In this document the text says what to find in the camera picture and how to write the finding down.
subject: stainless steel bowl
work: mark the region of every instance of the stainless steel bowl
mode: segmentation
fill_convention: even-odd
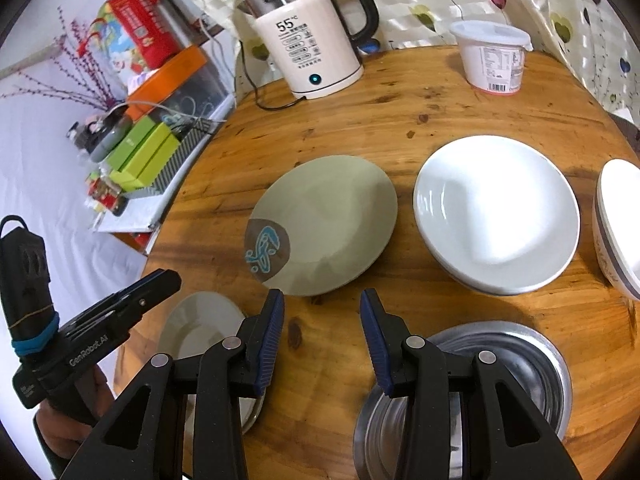
[[[562,439],[571,414],[569,369],[558,349],[542,334],[507,321],[455,326],[428,338],[445,352],[473,356],[491,350],[530,395]],[[449,478],[462,477],[460,398],[450,394],[451,456]],[[374,386],[358,416],[353,459],[360,480],[392,480],[404,429],[406,398],[389,399]]]

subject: orange lid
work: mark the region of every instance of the orange lid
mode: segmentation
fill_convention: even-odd
[[[127,101],[148,101],[162,104],[162,101],[180,88],[188,78],[206,63],[207,57],[199,47],[195,45],[188,46],[143,82],[133,94],[127,97]],[[152,109],[153,107],[148,105],[131,104],[127,109],[127,115],[133,121],[137,121]]]

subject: container lid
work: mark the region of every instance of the container lid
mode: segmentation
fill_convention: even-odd
[[[533,50],[530,35],[524,30],[511,27],[511,25],[469,20],[455,22],[449,30],[457,39],[462,38],[463,40],[481,41],[482,43],[521,46],[526,50]]]

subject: nutrition label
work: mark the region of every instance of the nutrition label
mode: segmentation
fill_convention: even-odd
[[[286,22],[291,23],[292,27],[287,27],[287,30],[278,36],[291,61],[298,68],[312,66],[321,62],[322,53],[309,26],[306,23],[293,25],[291,20],[284,20],[284,23]]]
[[[482,71],[492,92],[515,92],[522,84],[524,52],[519,48],[483,46]]]

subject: beige plate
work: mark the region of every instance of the beige plate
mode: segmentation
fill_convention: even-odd
[[[236,335],[244,314],[236,305],[216,292],[196,292],[181,301],[169,315],[158,341],[158,352],[182,359],[202,354],[225,337]],[[193,438],[194,404],[189,396],[185,434]],[[247,431],[257,418],[255,399],[240,399],[242,430]]]
[[[244,259],[269,288],[316,296],[357,278],[376,261],[398,216],[393,183],[357,156],[324,156],[278,179],[244,234]]]

